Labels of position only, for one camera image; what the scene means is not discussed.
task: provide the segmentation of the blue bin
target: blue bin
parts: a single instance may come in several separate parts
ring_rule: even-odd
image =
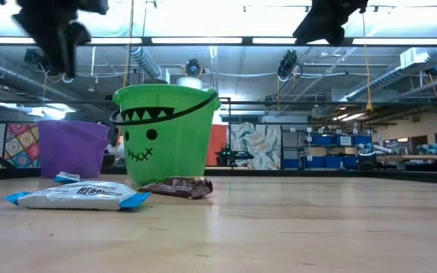
[[[357,160],[356,156],[345,156],[343,158],[343,166],[349,169],[357,168]]]
[[[313,145],[331,145],[332,137],[331,136],[314,136],[311,144]]]
[[[338,146],[344,146],[344,147],[349,147],[349,146],[346,146],[346,145],[342,145],[341,144],[341,139],[340,139],[340,137],[350,137],[351,138],[351,145],[349,145],[349,146],[355,146],[355,136],[341,136],[341,135],[337,135],[337,136],[335,136],[334,137],[334,140],[333,140],[333,142],[334,142],[334,144],[336,144],[336,145],[338,145]]]
[[[368,144],[372,143],[372,138],[370,136],[356,136],[355,144]]]
[[[324,156],[313,156],[312,161],[308,161],[308,158],[304,157],[304,162],[306,168],[324,168],[325,167],[325,157]]]
[[[298,168],[300,166],[299,159],[285,159],[283,168]]]
[[[340,168],[343,156],[325,156],[325,168]]]

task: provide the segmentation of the brown candy wrapper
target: brown candy wrapper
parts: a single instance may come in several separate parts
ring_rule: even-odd
[[[139,191],[198,199],[210,194],[213,186],[212,182],[204,177],[171,177],[163,182],[147,184]]]

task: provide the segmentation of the black zigzag mouth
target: black zigzag mouth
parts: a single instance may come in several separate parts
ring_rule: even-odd
[[[157,118],[162,112],[165,115],[172,115],[174,112],[173,107],[138,107],[131,108],[121,111],[121,118],[123,121],[132,121],[134,114],[139,118],[140,121],[143,120],[144,113],[148,113],[151,118]]]
[[[148,156],[152,156],[152,148],[144,148],[146,150],[146,152],[138,152],[137,154],[135,154],[134,152],[128,150],[127,151],[127,157],[131,158],[132,160],[135,160],[136,162],[141,162],[141,161],[148,161]]]

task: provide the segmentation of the wooden table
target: wooden table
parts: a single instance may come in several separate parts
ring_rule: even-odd
[[[57,183],[0,180],[0,272],[437,273],[437,184],[211,178],[135,213],[22,209],[3,198]]]

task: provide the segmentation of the green monster bucket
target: green monster bucket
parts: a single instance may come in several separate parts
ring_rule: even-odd
[[[115,92],[121,110],[111,122],[121,125],[126,168],[139,185],[168,177],[203,175],[217,92],[150,84]]]

